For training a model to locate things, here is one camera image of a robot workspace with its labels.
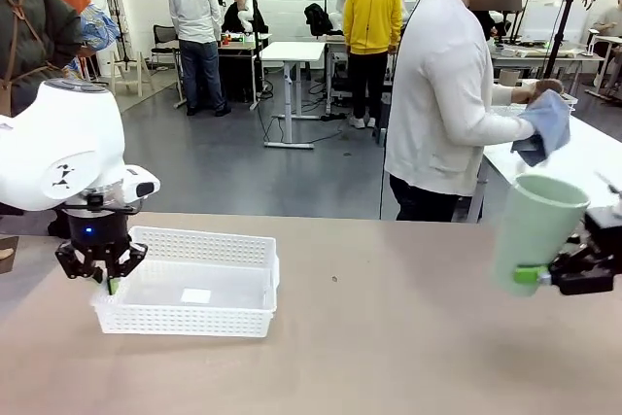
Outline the person's left hand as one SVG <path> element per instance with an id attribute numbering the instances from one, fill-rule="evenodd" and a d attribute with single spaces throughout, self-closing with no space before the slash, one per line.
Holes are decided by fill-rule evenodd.
<path id="1" fill-rule="evenodd" d="M 511 102 L 513 104 L 529 104 L 542 94 L 542 80 L 522 82 L 520 86 L 515 86 L 511 91 Z"/>

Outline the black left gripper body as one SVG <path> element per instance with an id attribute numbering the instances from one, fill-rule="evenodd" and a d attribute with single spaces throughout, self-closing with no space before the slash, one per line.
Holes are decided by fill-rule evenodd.
<path id="1" fill-rule="evenodd" d="M 95 264 L 102 261 L 105 265 L 107 246 L 132 241 L 127 221 L 129 216 L 136 214 L 134 206 L 105 203 L 103 194 L 89 194 L 83 204 L 63 203 L 62 211 L 67 215 L 69 223 L 69 241 L 75 246 L 81 244 L 94 247 L 98 257 Z"/>

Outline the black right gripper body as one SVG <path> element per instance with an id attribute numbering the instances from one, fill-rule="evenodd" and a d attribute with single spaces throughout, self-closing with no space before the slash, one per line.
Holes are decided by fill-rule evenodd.
<path id="1" fill-rule="evenodd" d="M 585 212 L 584 226 L 588 243 L 603 258 L 621 259 L 621 218 L 611 208 L 589 208 Z"/>

